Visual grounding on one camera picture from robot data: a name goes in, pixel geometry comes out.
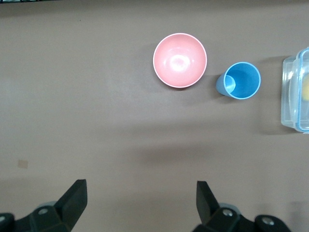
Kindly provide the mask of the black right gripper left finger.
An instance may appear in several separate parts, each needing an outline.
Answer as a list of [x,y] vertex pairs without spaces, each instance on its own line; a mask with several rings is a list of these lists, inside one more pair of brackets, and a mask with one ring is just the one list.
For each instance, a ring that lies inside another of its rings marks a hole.
[[70,232],[87,206],[87,182],[76,180],[56,202],[43,203],[27,216],[0,214],[2,232]]

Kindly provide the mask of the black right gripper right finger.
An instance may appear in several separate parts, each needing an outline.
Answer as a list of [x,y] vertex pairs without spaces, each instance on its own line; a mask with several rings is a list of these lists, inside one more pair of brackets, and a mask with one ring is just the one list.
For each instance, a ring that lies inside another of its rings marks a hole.
[[288,226],[271,215],[246,219],[233,205],[219,204],[206,181],[197,181],[197,211],[201,220],[195,232],[289,232]]

